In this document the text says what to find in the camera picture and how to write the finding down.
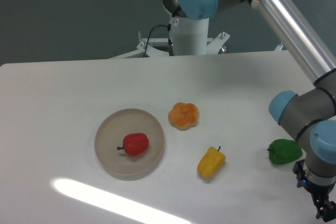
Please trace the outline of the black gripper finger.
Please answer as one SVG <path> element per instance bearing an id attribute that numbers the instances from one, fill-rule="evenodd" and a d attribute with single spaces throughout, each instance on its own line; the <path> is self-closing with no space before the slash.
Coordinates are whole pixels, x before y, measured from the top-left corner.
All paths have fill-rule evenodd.
<path id="1" fill-rule="evenodd" d="M 317 209 L 316 218 L 324 222 L 335 219 L 335 202 L 329 200 L 329 195 L 312 194 L 313 203 Z"/>

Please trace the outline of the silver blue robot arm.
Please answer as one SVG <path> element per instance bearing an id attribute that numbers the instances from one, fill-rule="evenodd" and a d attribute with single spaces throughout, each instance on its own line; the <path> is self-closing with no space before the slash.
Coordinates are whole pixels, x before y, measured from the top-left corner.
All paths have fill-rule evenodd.
<path id="1" fill-rule="evenodd" d="M 329 193 L 335 186 L 335 56 L 291 0 L 162 0 L 171 18 L 167 49 L 170 55 L 205 55 L 220 51 L 207 42 L 207 22 L 218 11 L 247 2 L 258 10 L 314 85 L 297 95 L 276 95 L 269 113 L 305 151 L 293 173 L 298 187 L 308 191 L 317 218 L 335 219 Z"/>

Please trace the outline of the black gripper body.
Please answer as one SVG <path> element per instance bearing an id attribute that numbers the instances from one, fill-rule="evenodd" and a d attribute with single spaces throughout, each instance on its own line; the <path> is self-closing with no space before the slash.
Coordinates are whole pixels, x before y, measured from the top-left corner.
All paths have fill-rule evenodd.
<path id="1" fill-rule="evenodd" d="M 313 200 L 329 200 L 329 193 L 332 192 L 335 186 L 335 176 L 318 176 L 307 167 L 304 159 L 295 162 L 292 171 L 296 175 L 297 187 L 303 187 L 308 191 L 312 195 Z"/>

